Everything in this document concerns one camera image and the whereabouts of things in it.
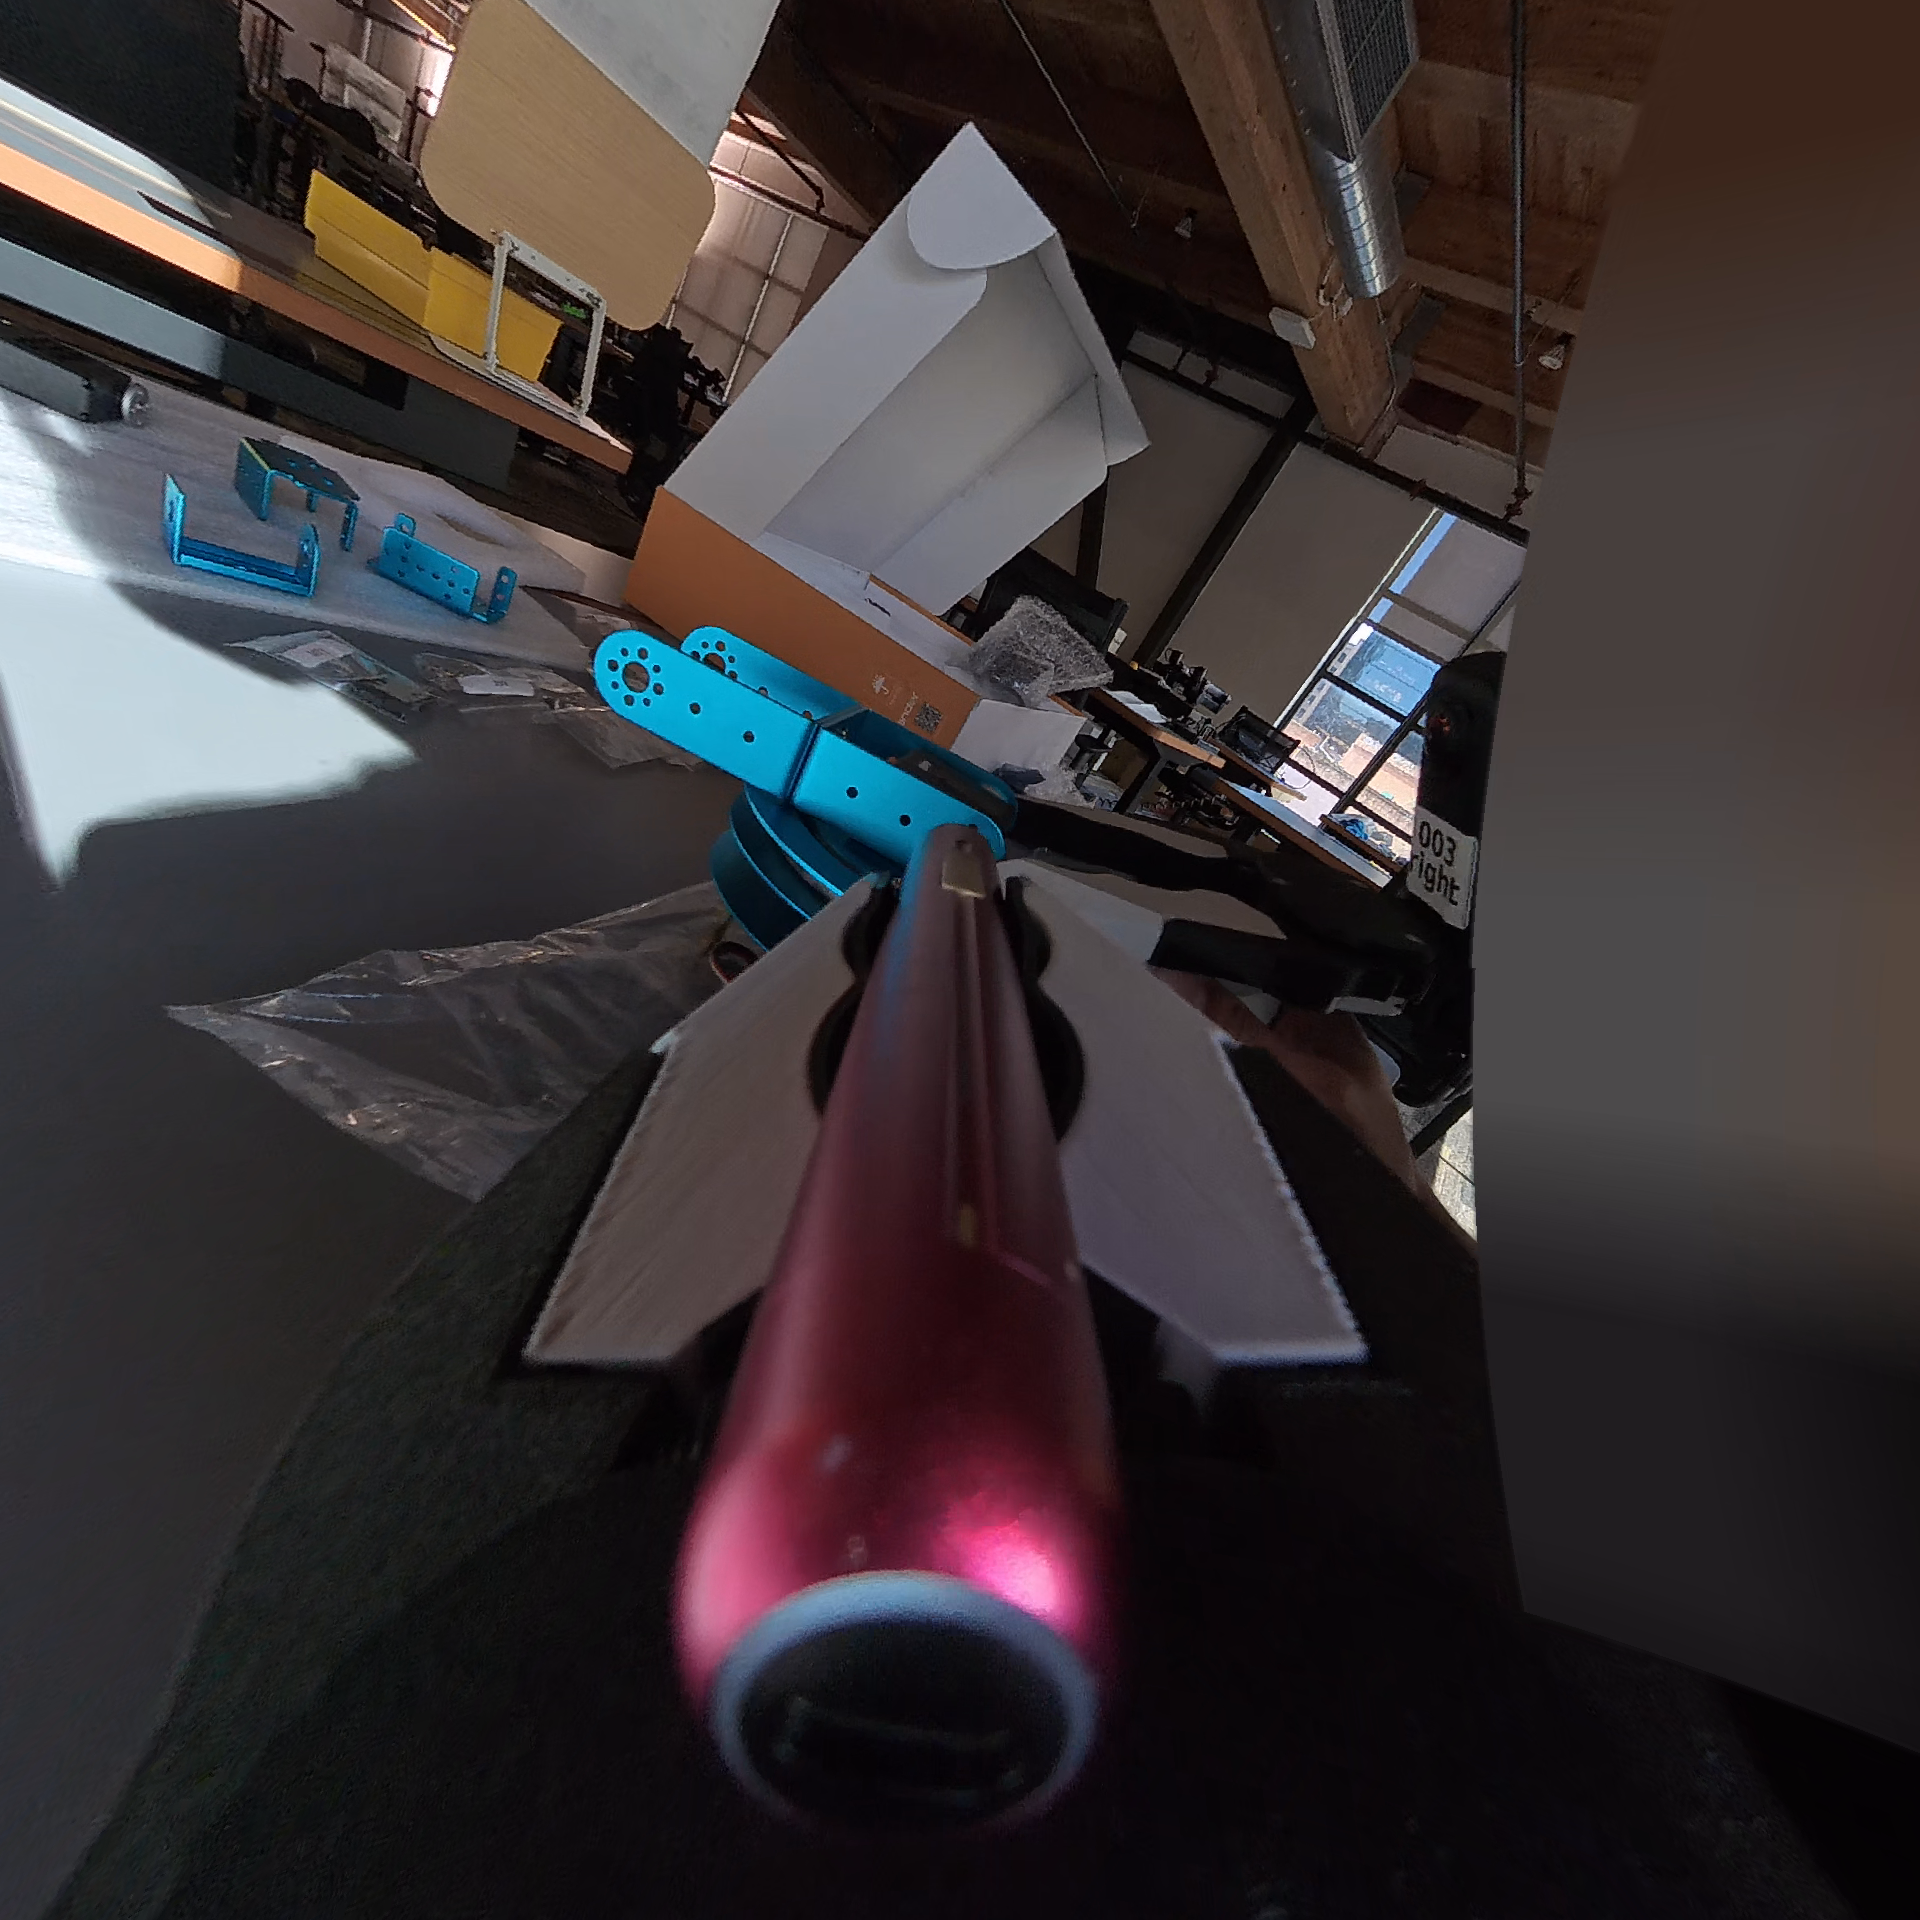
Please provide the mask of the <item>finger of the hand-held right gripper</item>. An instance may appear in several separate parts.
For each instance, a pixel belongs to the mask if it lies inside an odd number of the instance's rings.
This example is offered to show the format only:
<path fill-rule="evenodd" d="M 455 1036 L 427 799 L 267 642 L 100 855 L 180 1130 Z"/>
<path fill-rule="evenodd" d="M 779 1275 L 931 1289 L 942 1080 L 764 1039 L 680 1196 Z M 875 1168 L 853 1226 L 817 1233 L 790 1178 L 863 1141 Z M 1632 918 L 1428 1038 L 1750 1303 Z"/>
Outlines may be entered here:
<path fill-rule="evenodd" d="M 1351 949 L 1304 924 L 1238 899 L 1166 899 L 1146 964 L 1267 993 L 1279 1002 L 1355 995 Z"/>
<path fill-rule="evenodd" d="M 1164 892 L 1214 892 L 1247 903 L 1300 903 L 1300 876 L 1267 854 L 1161 828 L 1113 809 L 1020 797 L 1009 850 L 1051 851 Z"/>

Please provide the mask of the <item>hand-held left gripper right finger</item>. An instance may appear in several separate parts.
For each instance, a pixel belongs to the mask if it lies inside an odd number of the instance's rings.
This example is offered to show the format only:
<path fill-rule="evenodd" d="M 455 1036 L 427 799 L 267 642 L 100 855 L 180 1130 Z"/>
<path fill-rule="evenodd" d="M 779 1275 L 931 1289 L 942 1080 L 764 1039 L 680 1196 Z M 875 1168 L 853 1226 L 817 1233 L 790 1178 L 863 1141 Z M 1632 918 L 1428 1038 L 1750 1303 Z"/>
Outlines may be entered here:
<path fill-rule="evenodd" d="M 1148 969 L 1144 910 L 1038 864 L 1004 881 L 1042 924 L 1041 983 L 1083 1056 L 1062 1140 L 1080 1260 L 1225 1370 L 1371 1355 L 1229 1038 Z"/>

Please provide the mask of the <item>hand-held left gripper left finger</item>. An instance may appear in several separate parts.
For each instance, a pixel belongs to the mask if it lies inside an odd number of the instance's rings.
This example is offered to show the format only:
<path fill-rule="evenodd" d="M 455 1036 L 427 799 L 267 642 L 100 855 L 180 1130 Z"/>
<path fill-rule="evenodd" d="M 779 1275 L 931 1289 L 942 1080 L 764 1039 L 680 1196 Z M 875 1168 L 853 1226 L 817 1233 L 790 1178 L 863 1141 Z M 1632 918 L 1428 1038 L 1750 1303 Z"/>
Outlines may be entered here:
<path fill-rule="evenodd" d="M 656 1370 L 768 1282 L 822 1118 L 811 1059 L 853 990 L 853 890 L 685 1015 L 539 1310 L 525 1361 Z"/>

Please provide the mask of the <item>red electric screwdriver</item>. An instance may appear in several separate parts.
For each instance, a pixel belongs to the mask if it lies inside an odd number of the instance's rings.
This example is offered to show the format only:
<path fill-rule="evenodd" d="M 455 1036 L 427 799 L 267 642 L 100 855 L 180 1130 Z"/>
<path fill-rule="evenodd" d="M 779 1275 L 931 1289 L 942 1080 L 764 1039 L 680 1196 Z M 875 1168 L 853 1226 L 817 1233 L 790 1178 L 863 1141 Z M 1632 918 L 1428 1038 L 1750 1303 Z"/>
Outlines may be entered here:
<path fill-rule="evenodd" d="M 674 1574 L 689 1702 L 763 1805 L 842 1831 L 1053 1805 L 1117 1668 L 1124 1494 L 1038 952 L 935 828 L 845 1041 Z"/>

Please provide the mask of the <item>blue toy robot arm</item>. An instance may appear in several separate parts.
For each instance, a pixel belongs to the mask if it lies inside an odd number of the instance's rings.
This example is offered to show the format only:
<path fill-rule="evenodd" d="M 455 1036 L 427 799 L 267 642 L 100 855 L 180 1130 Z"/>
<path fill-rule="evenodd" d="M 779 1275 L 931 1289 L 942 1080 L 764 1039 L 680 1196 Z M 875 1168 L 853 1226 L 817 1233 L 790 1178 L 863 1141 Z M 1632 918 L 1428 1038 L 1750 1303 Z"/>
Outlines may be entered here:
<path fill-rule="evenodd" d="M 590 669 L 614 717 L 740 780 L 711 873 L 759 949 L 854 883 L 903 877 L 932 828 L 1002 855 L 1018 823 L 1004 780 L 722 627 L 617 630 Z"/>

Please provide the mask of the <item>wooden office desk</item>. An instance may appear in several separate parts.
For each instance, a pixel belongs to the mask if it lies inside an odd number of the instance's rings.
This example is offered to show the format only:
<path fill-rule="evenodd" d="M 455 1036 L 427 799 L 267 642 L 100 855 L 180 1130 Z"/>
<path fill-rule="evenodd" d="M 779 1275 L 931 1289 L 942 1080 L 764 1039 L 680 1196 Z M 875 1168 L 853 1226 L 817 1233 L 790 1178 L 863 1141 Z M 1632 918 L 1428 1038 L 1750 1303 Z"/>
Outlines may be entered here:
<path fill-rule="evenodd" d="M 1264 773 L 1254 761 L 1236 753 L 1219 741 L 1188 738 L 1186 734 L 1146 717 L 1129 705 L 1124 696 L 1106 685 L 1087 687 L 1079 696 L 1080 707 L 1089 717 L 1119 736 L 1129 738 L 1140 751 L 1155 759 L 1144 781 L 1131 785 L 1129 797 L 1120 804 L 1123 811 L 1138 809 L 1140 796 L 1163 780 L 1163 773 L 1183 761 L 1211 769 L 1225 781 L 1220 804 L 1233 805 L 1238 823 L 1233 831 L 1236 844 L 1250 841 L 1254 834 L 1268 834 L 1312 850 L 1312 855 L 1344 866 L 1371 880 L 1388 881 L 1403 873 L 1403 864 L 1369 839 L 1329 823 L 1316 823 L 1295 811 L 1289 801 L 1289 789 L 1279 777 Z"/>

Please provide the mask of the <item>dark desk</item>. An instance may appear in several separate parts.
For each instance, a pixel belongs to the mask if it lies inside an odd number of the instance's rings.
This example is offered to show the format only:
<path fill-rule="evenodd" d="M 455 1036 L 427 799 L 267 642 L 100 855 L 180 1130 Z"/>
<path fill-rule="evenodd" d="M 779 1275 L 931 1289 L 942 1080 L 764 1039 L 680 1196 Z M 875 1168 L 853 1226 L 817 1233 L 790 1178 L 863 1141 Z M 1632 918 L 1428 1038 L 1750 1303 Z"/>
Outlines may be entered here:
<path fill-rule="evenodd" d="M 1144 1451 L 1144 1643 L 1089 1777 L 811 1836 L 680 1699 L 634 1378 L 498 1378 L 637 1069 L 482 1203 L 173 1003 L 535 936 L 707 873 L 736 784 L 415 728 L 321 797 L 4 799 L 4 1915 L 1471 1915 L 1502 1620 L 1262 1466 Z"/>

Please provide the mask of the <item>person's right hand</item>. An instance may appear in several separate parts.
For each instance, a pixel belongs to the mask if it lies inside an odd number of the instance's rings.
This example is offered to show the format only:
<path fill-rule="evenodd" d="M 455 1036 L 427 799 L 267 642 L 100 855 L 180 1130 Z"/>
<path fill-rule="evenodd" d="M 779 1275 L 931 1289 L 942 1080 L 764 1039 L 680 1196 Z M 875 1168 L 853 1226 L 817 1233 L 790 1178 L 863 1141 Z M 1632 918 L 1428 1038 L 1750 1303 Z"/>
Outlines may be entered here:
<path fill-rule="evenodd" d="M 1383 1057 L 1357 1017 L 1283 1005 L 1271 1020 L 1261 1020 L 1219 979 L 1176 969 L 1159 969 L 1157 975 L 1233 1043 L 1284 1067 L 1413 1191 L 1428 1190 Z"/>

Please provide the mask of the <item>bubble wrapped part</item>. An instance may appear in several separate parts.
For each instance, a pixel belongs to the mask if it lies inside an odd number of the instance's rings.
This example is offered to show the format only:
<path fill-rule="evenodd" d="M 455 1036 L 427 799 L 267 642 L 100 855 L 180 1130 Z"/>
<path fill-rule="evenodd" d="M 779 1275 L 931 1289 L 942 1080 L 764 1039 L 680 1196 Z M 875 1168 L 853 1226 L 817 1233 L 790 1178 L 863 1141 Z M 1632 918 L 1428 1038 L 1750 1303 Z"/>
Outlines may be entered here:
<path fill-rule="evenodd" d="M 996 700 L 1045 707 L 1105 687 L 1113 668 L 1105 649 L 1058 608 L 1022 593 L 973 642 L 966 676 Z"/>

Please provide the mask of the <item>large grid window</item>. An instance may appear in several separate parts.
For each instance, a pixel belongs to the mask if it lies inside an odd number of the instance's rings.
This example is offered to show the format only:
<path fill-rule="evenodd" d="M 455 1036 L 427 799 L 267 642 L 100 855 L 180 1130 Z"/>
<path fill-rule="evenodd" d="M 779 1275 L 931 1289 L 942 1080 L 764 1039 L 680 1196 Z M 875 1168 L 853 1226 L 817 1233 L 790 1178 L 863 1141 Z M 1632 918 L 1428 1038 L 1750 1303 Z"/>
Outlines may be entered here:
<path fill-rule="evenodd" d="M 1280 801 L 1367 866 L 1403 866 L 1436 678 L 1508 646 L 1523 575 L 1521 542 L 1432 510 L 1283 713 Z"/>

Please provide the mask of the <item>clear plastic bag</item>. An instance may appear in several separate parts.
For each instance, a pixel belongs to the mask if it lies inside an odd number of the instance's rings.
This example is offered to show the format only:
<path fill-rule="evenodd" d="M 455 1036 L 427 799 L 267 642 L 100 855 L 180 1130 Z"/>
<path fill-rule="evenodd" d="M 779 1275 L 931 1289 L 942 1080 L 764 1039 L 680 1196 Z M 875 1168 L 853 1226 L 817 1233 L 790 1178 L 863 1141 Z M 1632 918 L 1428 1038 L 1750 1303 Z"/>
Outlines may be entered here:
<path fill-rule="evenodd" d="M 720 990 L 711 952 L 728 924 L 704 880 L 529 938 L 382 949 L 167 1015 L 341 1134 L 477 1201 Z"/>

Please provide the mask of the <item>orange white cardboard box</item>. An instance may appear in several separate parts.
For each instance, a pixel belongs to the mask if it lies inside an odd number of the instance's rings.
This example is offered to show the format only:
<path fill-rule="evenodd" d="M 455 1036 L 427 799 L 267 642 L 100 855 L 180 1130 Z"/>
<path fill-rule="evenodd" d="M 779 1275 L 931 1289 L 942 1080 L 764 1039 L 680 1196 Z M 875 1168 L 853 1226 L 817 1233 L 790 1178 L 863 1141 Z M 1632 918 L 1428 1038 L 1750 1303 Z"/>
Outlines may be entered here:
<path fill-rule="evenodd" d="M 626 601 L 1053 773 L 1083 715 L 981 685 L 944 613 L 1148 444 L 1053 219 L 964 123 L 655 494 Z"/>

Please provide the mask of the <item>small parts bag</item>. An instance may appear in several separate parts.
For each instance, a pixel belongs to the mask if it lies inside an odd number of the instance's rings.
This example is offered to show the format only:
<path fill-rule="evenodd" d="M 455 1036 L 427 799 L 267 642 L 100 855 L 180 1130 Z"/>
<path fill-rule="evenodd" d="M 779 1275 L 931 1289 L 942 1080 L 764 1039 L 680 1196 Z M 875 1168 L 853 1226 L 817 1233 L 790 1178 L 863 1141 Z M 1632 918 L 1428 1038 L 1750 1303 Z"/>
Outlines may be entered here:
<path fill-rule="evenodd" d="M 332 630 L 299 630 L 228 642 L 234 653 L 293 669 L 350 703 L 400 725 L 427 717 L 438 693 Z"/>
<path fill-rule="evenodd" d="M 512 660 L 418 649 L 415 678 L 444 707 L 474 724 L 545 725 L 600 707 L 599 696 L 561 671 Z"/>

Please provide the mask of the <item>white foam sheet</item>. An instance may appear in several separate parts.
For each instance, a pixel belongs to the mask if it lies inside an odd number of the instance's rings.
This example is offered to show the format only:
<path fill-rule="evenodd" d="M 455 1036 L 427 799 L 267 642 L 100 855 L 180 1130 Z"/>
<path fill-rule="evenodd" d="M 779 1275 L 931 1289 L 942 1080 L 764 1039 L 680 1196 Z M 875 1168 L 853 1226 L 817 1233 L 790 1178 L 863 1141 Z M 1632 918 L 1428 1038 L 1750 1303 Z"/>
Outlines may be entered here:
<path fill-rule="evenodd" d="M 276 487 L 269 519 L 234 492 L 244 436 L 282 441 L 358 492 L 352 549 L 342 510 L 310 513 Z M 228 648 L 259 635 L 332 630 L 410 666 L 421 649 L 469 660 L 579 668 L 574 625 L 549 593 L 617 597 L 614 552 L 501 512 L 444 478 L 324 444 L 174 387 L 156 387 L 144 426 L 85 424 L 3 398 L 4 801 L 52 883 L 114 821 L 332 797 L 418 757 L 415 728 L 380 717 L 275 662 Z M 323 540 L 314 597 L 237 588 L 168 564 L 162 480 L 191 518 L 240 529 L 313 521 Z M 377 575 L 370 558 L 397 513 L 425 542 L 519 573 L 494 625 Z"/>

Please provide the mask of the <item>wooden table board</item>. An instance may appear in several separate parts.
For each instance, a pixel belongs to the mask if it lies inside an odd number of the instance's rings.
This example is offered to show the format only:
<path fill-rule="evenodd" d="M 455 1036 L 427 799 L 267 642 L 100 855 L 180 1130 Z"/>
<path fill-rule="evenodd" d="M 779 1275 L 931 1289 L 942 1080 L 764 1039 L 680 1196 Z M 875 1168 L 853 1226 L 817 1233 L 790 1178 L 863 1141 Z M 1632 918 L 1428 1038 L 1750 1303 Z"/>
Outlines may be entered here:
<path fill-rule="evenodd" d="M 470 5 L 418 164 L 438 212 L 517 235 L 637 329 L 667 316 L 714 212 L 707 162 L 526 2 Z"/>

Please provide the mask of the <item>long orange-edged table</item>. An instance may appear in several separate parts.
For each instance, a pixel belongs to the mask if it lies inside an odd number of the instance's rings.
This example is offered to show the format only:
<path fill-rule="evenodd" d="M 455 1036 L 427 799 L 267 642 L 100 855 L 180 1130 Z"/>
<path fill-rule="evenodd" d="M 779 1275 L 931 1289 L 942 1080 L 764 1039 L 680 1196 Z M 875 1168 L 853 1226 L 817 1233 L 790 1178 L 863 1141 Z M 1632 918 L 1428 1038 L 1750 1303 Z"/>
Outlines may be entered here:
<path fill-rule="evenodd" d="M 36 92 L 3 82 L 4 309 L 330 424 L 502 490 L 520 438 L 622 473 L 630 448 L 317 255 L 239 200 Z"/>

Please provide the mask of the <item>yellow box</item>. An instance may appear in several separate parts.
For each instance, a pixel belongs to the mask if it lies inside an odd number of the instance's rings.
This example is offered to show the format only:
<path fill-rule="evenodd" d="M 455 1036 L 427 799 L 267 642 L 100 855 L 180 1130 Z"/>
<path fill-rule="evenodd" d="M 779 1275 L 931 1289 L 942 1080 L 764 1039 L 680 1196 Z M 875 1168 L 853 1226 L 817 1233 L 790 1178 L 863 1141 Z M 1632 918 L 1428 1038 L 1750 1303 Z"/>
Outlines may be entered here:
<path fill-rule="evenodd" d="M 313 251 L 328 267 L 438 341 L 484 355 L 493 272 L 430 247 L 413 227 L 319 169 L 306 182 L 303 226 Z M 557 313 L 505 289 L 494 329 L 496 362 L 519 378 L 541 382 L 561 329 Z"/>

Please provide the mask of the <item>black cylinder motor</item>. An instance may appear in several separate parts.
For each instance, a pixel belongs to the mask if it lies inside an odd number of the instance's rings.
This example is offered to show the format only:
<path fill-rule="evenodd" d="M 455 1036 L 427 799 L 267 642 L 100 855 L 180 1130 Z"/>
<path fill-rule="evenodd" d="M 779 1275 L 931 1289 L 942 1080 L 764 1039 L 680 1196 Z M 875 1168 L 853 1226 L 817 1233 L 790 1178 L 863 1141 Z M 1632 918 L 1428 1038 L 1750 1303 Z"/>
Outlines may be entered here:
<path fill-rule="evenodd" d="M 109 359 L 41 334 L 3 334 L 4 392 L 66 420 L 144 426 L 147 385 Z"/>

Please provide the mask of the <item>blue metal bracket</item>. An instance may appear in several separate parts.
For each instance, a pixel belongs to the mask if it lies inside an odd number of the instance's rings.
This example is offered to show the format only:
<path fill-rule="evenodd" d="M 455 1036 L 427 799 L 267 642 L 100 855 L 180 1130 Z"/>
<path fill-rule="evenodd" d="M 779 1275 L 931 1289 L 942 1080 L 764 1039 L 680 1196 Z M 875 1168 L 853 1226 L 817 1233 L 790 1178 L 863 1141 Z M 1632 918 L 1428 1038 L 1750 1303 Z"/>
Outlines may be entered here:
<path fill-rule="evenodd" d="M 310 513 L 317 513 L 323 501 L 341 507 L 341 548 L 344 552 L 354 549 L 362 498 L 338 469 L 300 448 L 271 438 L 240 438 L 237 444 L 234 492 L 251 513 L 260 521 L 271 519 L 276 487 L 282 486 L 299 492 Z"/>
<path fill-rule="evenodd" d="M 189 492 L 173 472 L 162 473 L 159 498 L 160 544 L 174 570 L 278 597 L 309 601 L 319 593 L 324 542 L 313 519 L 300 523 L 295 542 L 291 529 L 272 523 L 240 529 L 237 523 L 214 521 L 209 531 L 191 518 Z"/>
<path fill-rule="evenodd" d="M 519 585 L 512 565 L 498 565 L 486 580 L 477 565 L 422 540 L 418 519 L 406 512 L 380 531 L 368 567 L 444 612 L 488 625 L 509 617 Z"/>

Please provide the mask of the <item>silver ventilation duct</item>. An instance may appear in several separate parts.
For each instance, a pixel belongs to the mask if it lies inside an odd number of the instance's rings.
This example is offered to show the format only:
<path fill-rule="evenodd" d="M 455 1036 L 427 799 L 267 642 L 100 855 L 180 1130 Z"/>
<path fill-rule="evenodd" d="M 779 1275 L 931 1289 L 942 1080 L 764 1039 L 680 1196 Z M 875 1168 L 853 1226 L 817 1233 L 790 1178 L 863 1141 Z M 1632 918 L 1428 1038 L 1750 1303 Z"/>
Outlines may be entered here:
<path fill-rule="evenodd" d="M 1383 125 L 1421 58 L 1413 2 L 1267 2 L 1314 189 L 1349 292 L 1380 297 L 1404 273 Z"/>

